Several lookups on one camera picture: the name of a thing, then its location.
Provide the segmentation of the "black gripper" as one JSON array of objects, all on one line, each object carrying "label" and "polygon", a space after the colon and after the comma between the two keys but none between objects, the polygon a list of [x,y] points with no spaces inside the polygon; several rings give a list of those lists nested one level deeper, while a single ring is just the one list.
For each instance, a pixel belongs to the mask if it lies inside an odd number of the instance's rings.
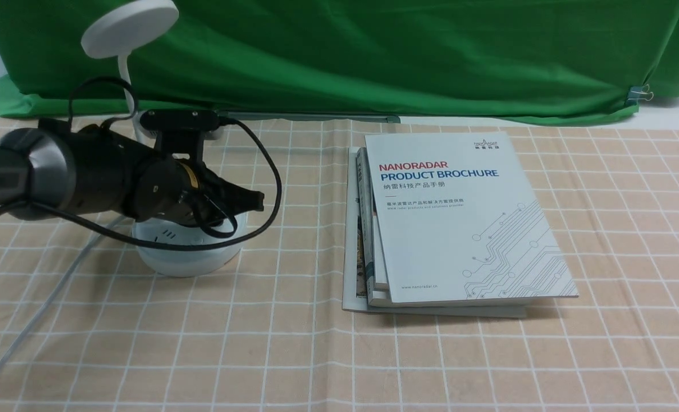
[{"label": "black gripper", "polygon": [[[201,216],[218,221],[264,210],[264,194],[232,184],[214,172],[201,175],[204,201]],[[174,157],[148,159],[136,167],[130,190],[130,216],[136,221],[160,219],[196,225],[191,208],[195,187],[185,167]]]}]

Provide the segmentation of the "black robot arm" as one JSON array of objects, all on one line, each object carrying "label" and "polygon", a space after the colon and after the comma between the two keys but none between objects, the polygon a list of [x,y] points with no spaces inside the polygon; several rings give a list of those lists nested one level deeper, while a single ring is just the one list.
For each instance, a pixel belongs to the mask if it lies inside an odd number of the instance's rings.
[{"label": "black robot arm", "polygon": [[13,201],[25,202],[12,211],[23,221],[47,218],[34,207],[40,203],[77,216],[114,212],[185,227],[264,209],[263,193],[227,182],[203,162],[98,125],[73,133],[56,120],[0,138],[0,205]]}]

